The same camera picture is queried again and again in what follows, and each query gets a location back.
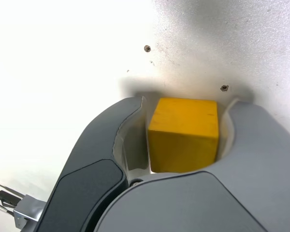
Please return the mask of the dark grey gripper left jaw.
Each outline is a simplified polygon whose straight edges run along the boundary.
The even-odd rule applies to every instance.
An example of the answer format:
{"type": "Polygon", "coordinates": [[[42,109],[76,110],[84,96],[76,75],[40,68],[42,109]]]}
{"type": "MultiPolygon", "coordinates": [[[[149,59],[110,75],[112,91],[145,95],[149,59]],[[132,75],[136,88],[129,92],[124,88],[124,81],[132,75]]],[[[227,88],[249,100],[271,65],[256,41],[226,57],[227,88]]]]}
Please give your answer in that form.
{"type": "Polygon", "coordinates": [[[125,98],[84,129],[35,230],[94,231],[110,203],[149,172],[146,98],[125,98]]]}

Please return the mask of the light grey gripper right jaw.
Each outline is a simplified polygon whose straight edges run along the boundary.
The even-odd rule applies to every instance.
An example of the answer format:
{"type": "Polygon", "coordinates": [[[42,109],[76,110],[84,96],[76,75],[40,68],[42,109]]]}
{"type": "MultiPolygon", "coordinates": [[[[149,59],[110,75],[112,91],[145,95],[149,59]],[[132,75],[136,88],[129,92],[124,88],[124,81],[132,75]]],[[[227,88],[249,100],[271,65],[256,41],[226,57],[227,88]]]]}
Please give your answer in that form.
{"type": "Polygon", "coordinates": [[[120,194],[97,232],[290,232],[290,134],[264,108],[233,101],[222,157],[152,174],[120,194]]]}

